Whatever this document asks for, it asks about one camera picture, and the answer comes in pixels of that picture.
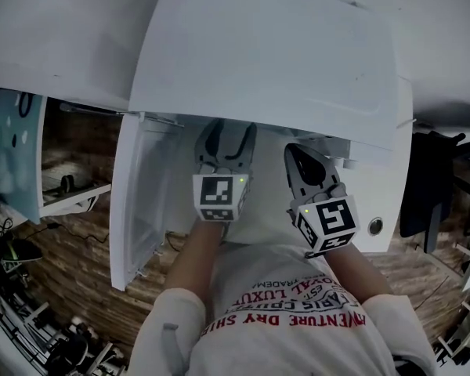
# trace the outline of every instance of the white panel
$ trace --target white panel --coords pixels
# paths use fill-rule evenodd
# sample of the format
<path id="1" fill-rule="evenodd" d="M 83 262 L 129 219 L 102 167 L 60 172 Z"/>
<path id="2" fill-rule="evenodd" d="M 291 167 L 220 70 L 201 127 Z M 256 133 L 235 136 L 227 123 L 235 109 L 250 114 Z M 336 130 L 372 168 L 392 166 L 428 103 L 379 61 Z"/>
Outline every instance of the white panel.
<path id="1" fill-rule="evenodd" d="M 87 201 L 92 197 L 98 197 L 100 194 L 109 191 L 111 191 L 111 184 L 106 184 L 103 186 L 92 186 L 85 190 L 70 193 L 53 201 L 48 201 L 45 203 L 42 202 L 43 206 L 40 208 L 40 217 L 57 215 L 56 213 L 59 211 L 68 209 L 74 204 Z"/>
<path id="2" fill-rule="evenodd" d="M 46 103 L 45 96 L 0 89 L 0 197 L 37 224 L 39 207 L 43 205 L 41 164 Z"/>
<path id="3" fill-rule="evenodd" d="M 110 203 L 110 270 L 124 290 L 164 240 L 163 214 L 181 128 L 126 114 Z"/>
<path id="4" fill-rule="evenodd" d="M 337 0 L 159 0 L 131 101 L 391 150 L 396 83 L 389 28 L 367 10 Z"/>

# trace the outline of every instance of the person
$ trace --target person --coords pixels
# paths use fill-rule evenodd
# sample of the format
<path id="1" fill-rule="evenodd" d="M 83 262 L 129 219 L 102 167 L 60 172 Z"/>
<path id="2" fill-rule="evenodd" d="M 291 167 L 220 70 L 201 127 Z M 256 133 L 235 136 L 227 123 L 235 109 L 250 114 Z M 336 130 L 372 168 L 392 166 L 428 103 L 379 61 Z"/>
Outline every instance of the person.
<path id="1" fill-rule="evenodd" d="M 142 325 L 141 375 L 431 375 L 434 355 L 409 298 L 354 244 L 222 244 L 197 220 Z"/>

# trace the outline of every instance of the cable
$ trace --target cable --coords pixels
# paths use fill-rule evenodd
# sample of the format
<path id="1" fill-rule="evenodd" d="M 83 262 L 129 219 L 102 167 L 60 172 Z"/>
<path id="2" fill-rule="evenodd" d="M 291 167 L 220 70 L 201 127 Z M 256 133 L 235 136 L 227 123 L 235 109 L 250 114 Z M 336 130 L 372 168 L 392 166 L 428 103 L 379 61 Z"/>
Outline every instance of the cable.
<path id="1" fill-rule="evenodd" d="M 440 283 L 439 286 L 428 297 L 426 297 L 420 305 L 418 305 L 416 308 L 414 308 L 414 311 L 417 311 L 418 309 L 420 309 L 421 306 L 425 302 L 427 302 L 430 299 L 430 297 L 432 297 L 437 292 L 437 290 L 439 290 L 439 288 L 441 288 L 443 286 L 443 284 L 447 281 L 448 278 L 449 278 L 449 276 L 446 276 L 446 278 L 443 280 L 443 282 Z"/>
<path id="2" fill-rule="evenodd" d="M 98 237 L 96 237 L 95 235 L 92 235 L 92 234 L 88 234 L 86 237 L 83 237 L 81 235 L 78 235 L 78 234 L 75 234 L 75 233 L 72 233 L 66 226 L 64 226 L 63 224 L 59 224 L 59 223 L 51 223 L 51 224 L 57 224 L 58 227 L 63 227 L 70 235 L 72 235 L 73 237 L 77 237 L 77 238 L 80 238 L 81 240 L 88 240 L 89 238 L 93 238 L 94 240 L 96 240 L 97 242 L 99 242 L 100 244 L 104 244 L 108 237 L 110 236 L 110 234 L 108 233 L 105 237 L 104 237 L 104 240 L 100 240 Z"/>
<path id="3" fill-rule="evenodd" d="M 3 224 L 0 224 L 0 239 L 7 234 L 7 232 L 13 228 L 13 220 L 8 217 L 4 220 Z"/>
<path id="4" fill-rule="evenodd" d="M 76 234 L 76 233 L 72 233 L 70 231 L 70 229 L 68 229 L 65 225 L 63 224 L 59 224 L 58 222 L 51 222 L 47 225 L 47 227 L 41 229 L 41 230 L 37 230 L 35 231 L 34 233 L 30 234 L 29 236 L 27 236 L 26 238 L 24 238 L 24 240 L 27 240 L 28 238 L 30 237 L 33 237 L 35 234 L 38 234 L 38 233 L 41 233 L 42 231 L 46 231 L 46 230 L 54 230 L 54 229 L 58 229 L 60 227 L 63 227 L 70 235 L 72 235 L 73 237 L 76 237 L 76 238 L 80 238 L 81 240 L 88 240 L 89 238 L 93 238 L 94 240 L 96 240 L 97 242 L 101 243 L 101 244 L 104 244 L 108 237 L 110 236 L 110 234 L 108 233 L 105 237 L 104 237 L 104 240 L 100 240 L 98 237 L 92 235 L 92 234 L 89 234 L 87 235 L 86 237 L 83 237 L 82 235 L 79 235 L 79 234 Z"/>
<path id="5" fill-rule="evenodd" d="M 176 248 L 176 247 L 172 244 L 172 242 L 171 242 L 171 240 L 170 240 L 170 238 L 169 238 L 169 236 L 170 236 L 171 234 L 172 234 L 171 231 L 168 231 L 167 233 L 165 233 L 165 240 L 166 240 L 167 243 L 171 246 L 172 249 L 174 249 L 176 252 L 181 252 L 180 249 Z"/>
<path id="6" fill-rule="evenodd" d="M 41 233 L 43 231 L 46 231 L 46 230 L 50 230 L 50 229 L 56 229 L 57 227 L 49 227 L 49 225 L 47 225 L 46 228 L 44 229 L 41 229 L 41 230 L 37 230 L 35 231 L 34 233 L 30 234 L 29 236 L 27 236 L 26 238 L 21 238 L 22 240 L 27 240 L 29 239 L 30 237 L 33 237 L 34 235 L 38 234 L 38 233 Z"/>

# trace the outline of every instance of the wooden floor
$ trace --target wooden floor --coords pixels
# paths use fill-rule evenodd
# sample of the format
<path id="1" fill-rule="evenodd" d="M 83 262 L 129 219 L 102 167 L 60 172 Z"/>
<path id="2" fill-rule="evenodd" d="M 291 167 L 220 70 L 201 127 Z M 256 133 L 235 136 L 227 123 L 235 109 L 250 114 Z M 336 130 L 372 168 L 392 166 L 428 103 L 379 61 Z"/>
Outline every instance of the wooden floor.
<path id="1" fill-rule="evenodd" d="M 83 167 L 86 175 L 95 180 L 111 182 L 120 119 L 50 109 L 45 123 L 42 159 L 45 169 L 62 172 L 71 163 Z M 461 230 L 468 205 L 465 199 L 457 199 L 453 214 L 439 235 L 437 255 L 456 269 L 460 268 L 463 256 L 450 246 L 455 241 L 467 243 Z M 91 212 L 43 219 L 39 226 L 25 223 L 15 234 L 26 237 L 49 222 L 65 227 L 45 230 L 31 238 L 44 255 L 42 260 L 27 265 L 31 294 L 38 302 L 49 301 L 60 323 L 69 322 L 75 315 L 81 317 L 100 336 L 116 342 L 129 358 L 139 327 L 161 292 L 177 253 L 173 247 L 180 249 L 184 237 L 172 236 L 173 247 L 165 244 L 163 254 L 150 260 L 143 275 L 126 292 L 117 291 L 110 286 L 109 207 L 107 193 Z M 414 250 L 418 241 L 421 242 L 421 236 L 402 240 L 395 234 L 388 253 L 369 258 L 387 276 L 396 294 L 409 296 L 428 339 L 434 342 L 453 324 L 466 295 Z"/>

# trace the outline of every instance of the white cabinet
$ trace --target white cabinet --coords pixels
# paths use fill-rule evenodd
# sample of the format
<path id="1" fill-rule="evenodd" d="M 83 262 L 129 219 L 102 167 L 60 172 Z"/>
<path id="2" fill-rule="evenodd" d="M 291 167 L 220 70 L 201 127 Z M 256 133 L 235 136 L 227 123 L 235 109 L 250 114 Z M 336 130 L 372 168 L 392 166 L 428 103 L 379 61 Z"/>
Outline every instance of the white cabinet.
<path id="1" fill-rule="evenodd" d="M 407 174 L 412 94 L 397 76 L 389 29 L 373 13 L 335 0 L 159 0 L 129 111 L 141 115 L 125 115 L 118 141 L 114 287 L 125 289 L 165 230 L 189 231 L 193 149 L 210 118 L 258 124 L 253 189 L 227 240 L 304 244 L 285 212 L 292 195 L 284 147 L 327 136 L 348 159 L 340 175 L 358 205 L 354 243 L 388 249 Z M 372 236 L 377 217 L 384 229 Z"/>
<path id="2" fill-rule="evenodd" d="M 46 96 L 0 89 L 0 224 L 7 220 L 18 226 L 27 219 L 39 224 L 42 217 L 81 212 L 92 205 L 89 200 L 111 190 L 92 180 L 85 185 L 77 180 L 76 186 L 66 181 L 62 187 L 65 174 L 56 174 L 55 165 L 42 170 L 47 101 Z M 3 210 L 1 202 L 7 203 Z"/>

